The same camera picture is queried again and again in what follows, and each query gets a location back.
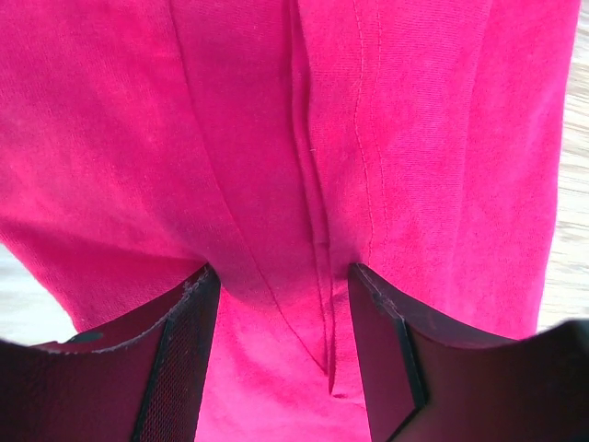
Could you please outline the pink red t shirt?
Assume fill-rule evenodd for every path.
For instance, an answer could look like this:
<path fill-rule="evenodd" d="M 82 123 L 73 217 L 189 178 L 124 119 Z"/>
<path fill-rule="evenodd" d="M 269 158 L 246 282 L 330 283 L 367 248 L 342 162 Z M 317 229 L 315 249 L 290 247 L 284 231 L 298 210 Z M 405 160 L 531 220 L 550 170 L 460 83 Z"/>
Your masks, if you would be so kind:
<path fill-rule="evenodd" d="M 205 264 L 200 441 L 369 437 L 346 273 L 533 334 L 577 1 L 5 1 L 1 240 L 84 331 Z"/>

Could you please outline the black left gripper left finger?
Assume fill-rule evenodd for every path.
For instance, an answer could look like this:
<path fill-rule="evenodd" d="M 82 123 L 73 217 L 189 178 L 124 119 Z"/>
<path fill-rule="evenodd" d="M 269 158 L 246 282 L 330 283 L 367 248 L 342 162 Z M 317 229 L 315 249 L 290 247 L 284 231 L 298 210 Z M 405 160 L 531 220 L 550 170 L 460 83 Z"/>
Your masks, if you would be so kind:
<path fill-rule="evenodd" d="M 219 297 L 204 266 L 64 343 L 2 341 L 2 440 L 192 441 Z"/>

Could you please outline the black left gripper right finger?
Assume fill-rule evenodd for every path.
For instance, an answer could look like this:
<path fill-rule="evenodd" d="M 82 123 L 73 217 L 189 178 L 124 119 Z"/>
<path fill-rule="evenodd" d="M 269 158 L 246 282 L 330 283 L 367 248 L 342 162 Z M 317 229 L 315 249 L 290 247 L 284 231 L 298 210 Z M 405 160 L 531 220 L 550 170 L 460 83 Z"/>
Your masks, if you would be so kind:
<path fill-rule="evenodd" d="M 455 320 L 373 270 L 348 273 L 374 441 L 584 441 L 588 323 L 515 341 Z"/>

